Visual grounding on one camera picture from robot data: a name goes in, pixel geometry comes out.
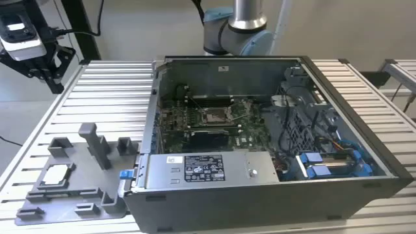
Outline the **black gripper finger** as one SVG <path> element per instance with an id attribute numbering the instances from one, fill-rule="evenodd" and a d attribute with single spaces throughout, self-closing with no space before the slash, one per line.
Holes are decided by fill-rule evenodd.
<path id="1" fill-rule="evenodd" d="M 68 70 L 76 50 L 66 46 L 46 46 L 47 54 L 44 55 L 44 83 L 48 80 L 58 82 Z"/>
<path id="2" fill-rule="evenodd" d="M 11 57 L 2 57 L 0 62 L 26 77 L 44 79 L 44 75 L 31 60 L 15 61 Z"/>

